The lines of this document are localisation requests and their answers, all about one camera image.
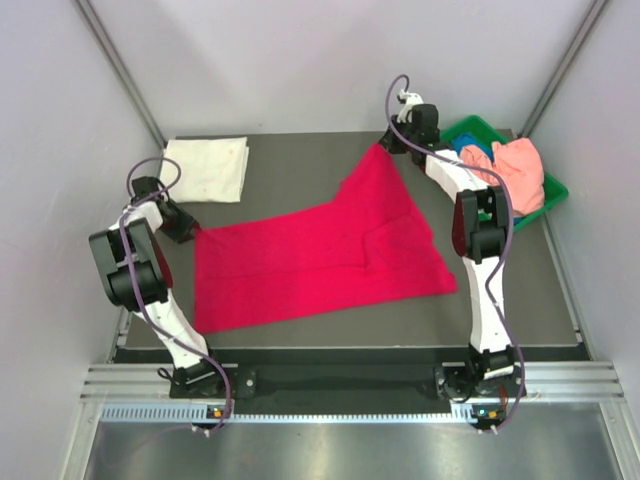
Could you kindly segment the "red t-shirt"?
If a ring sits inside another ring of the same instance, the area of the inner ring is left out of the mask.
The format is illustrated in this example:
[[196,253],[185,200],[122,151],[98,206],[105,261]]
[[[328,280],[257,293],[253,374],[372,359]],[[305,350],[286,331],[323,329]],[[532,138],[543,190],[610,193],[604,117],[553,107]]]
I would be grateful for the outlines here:
[[195,328],[203,334],[457,290],[379,144],[331,201],[202,230],[194,255]]

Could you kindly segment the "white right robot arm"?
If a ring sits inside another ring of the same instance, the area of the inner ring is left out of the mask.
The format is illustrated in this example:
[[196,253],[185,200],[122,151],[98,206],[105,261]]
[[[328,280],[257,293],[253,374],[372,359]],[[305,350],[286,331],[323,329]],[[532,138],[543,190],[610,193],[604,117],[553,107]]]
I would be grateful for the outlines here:
[[503,272],[513,231],[513,212],[489,170],[465,164],[440,141],[439,112],[414,93],[399,94],[400,112],[386,107],[388,129],[380,144],[392,154],[407,153],[413,163],[454,201],[452,244],[468,277],[472,310],[469,358],[462,370],[445,373],[441,391],[457,402],[487,396],[514,373],[515,354],[505,326]]

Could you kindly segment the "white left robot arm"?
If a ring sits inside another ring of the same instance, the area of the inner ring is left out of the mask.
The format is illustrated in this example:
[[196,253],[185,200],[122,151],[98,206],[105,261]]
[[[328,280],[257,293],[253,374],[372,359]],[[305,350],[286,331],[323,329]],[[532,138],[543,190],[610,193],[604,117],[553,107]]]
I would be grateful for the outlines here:
[[173,294],[173,277],[156,239],[177,244],[195,238],[200,225],[153,176],[131,181],[130,204],[111,227],[89,236],[89,246],[109,301],[141,318],[169,351],[173,371],[160,369],[178,396],[216,396],[228,385],[207,341],[187,320]]

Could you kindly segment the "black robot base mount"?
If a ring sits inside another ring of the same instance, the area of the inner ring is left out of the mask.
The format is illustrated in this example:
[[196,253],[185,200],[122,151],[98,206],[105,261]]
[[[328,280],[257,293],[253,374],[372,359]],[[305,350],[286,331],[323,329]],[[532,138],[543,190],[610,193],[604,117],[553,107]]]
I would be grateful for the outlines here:
[[245,415],[447,413],[452,400],[514,398],[510,381],[475,390],[465,369],[435,364],[239,365],[225,369],[234,412]]

